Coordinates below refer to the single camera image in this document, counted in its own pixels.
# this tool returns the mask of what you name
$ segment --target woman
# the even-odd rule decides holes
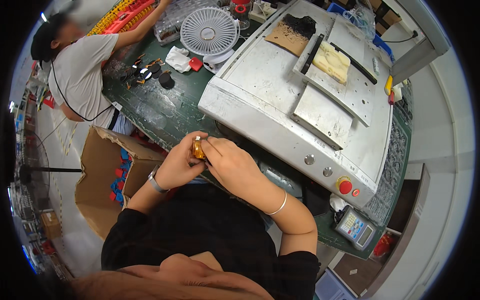
[[[102,269],[71,283],[85,299],[308,299],[314,293],[317,229],[309,210],[270,182],[233,142],[209,137],[209,162],[192,158],[187,134],[118,216]],[[205,166],[232,194],[270,214],[279,255],[260,214],[210,184],[188,184]],[[169,200],[157,189],[180,187]]]
[[[169,4],[170,0],[161,0],[135,29],[119,34],[84,36],[64,13],[51,16],[40,26],[32,41],[32,58],[40,65],[52,61],[48,86],[68,119],[92,121],[126,135],[133,132],[132,123],[102,94],[101,63],[113,51],[141,41]]]

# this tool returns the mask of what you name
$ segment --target red button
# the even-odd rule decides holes
[[[348,180],[344,180],[340,183],[338,189],[340,190],[340,193],[344,195],[348,194],[352,190],[352,183]]]

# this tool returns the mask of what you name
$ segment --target wristwatch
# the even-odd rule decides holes
[[[152,172],[150,173],[150,175],[148,175],[148,181],[152,184],[153,188],[157,191],[157,192],[160,192],[160,193],[166,193],[169,190],[164,190],[162,189],[158,183],[155,181],[155,174],[158,170],[158,168],[160,167],[160,165],[156,165],[155,168],[153,168]]]

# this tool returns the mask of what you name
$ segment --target power strip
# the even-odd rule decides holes
[[[265,23],[268,17],[276,12],[276,8],[270,7],[269,2],[265,2],[265,1],[260,1],[260,2],[261,2],[260,7],[263,9],[265,15],[262,13],[262,10],[259,10],[257,2],[254,2],[252,11],[248,13],[248,17],[251,20],[257,21],[259,23]]]

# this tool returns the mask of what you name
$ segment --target silver bracelet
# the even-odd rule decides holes
[[[271,214],[265,213],[266,215],[269,215],[269,216],[274,215],[274,214],[278,213],[279,211],[281,211],[282,208],[285,206],[285,203],[287,203],[287,191],[285,191],[284,189],[283,189],[283,191],[285,192],[285,199],[283,199],[282,206],[276,212],[271,213]]]

